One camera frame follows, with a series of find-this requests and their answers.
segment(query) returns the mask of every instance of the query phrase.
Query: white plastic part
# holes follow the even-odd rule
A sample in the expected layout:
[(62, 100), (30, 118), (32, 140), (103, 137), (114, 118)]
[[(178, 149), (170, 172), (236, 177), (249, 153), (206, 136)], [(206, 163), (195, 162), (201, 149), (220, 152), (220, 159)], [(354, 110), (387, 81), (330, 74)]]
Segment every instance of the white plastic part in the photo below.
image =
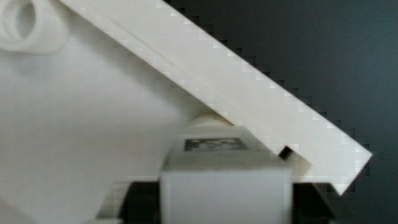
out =
[(0, 0), (0, 49), (46, 54), (69, 38), (67, 9), (55, 0)]
[(343, 194), (371, 153), (162, 0), (60, 0), (275, 154)]
[(242, 127), (190, 127), (160, 176), (165, 224), (288, 224), (291, 169)]
[(123, 224), (119, 219), (96, 219), (85, 222), (85, 224)]

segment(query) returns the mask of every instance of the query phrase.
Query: white plastic panel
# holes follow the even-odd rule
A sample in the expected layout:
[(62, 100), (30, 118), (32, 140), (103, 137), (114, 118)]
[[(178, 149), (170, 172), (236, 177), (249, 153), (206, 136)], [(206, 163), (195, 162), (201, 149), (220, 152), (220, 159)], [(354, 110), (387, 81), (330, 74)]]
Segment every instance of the white plastic panel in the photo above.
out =
[(343, 194), (371, 153), (163, 1), (60, 1), (274, 153), (295, 150), (295, 181)]
[(2, 224), (83, 224), (99, 209), (110, 217), (110, 190), (158, 178), (176, 134), (208, 111), (75, 14), (71, 28), (57, 54), (0, 51)]

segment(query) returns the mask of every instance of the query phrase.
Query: circular hole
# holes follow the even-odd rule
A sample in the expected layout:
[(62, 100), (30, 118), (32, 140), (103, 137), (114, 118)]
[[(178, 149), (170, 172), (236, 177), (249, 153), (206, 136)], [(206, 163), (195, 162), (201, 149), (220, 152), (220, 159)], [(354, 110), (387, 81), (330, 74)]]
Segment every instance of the circular hole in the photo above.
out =
[(25, 38), (32, 32), (35, 23), (35, 11), (32, 2), (23, 6), (16, 17), (16, 30), (19, 37)]
[(7, 41), (21, 40), (34, 29), (35, 8), (30, 0), (11, 0), (2, 15), (2, 36)]

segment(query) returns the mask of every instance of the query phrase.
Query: dark gap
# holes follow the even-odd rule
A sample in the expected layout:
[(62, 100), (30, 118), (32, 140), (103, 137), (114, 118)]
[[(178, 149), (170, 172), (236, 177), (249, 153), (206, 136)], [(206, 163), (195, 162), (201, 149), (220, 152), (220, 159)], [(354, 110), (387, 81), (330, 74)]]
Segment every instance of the dark gap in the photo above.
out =
[(282, 151), (279, 153), (279, 158), (286, 161), (290, 156), (291, 156), (291, 154), (293, 154), (293, 150), (291, 150), (291, 148), (288, 146), (284, 146), (284, 149), (282, 149)]

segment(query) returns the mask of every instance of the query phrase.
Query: black background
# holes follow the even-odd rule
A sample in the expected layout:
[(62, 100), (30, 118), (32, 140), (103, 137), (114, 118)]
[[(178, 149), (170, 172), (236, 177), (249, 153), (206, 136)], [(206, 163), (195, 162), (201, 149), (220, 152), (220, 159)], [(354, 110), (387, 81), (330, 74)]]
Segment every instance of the black background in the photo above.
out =
[(373, 152), (350, 223), (398, 223), (398, 1), (167, 2)]

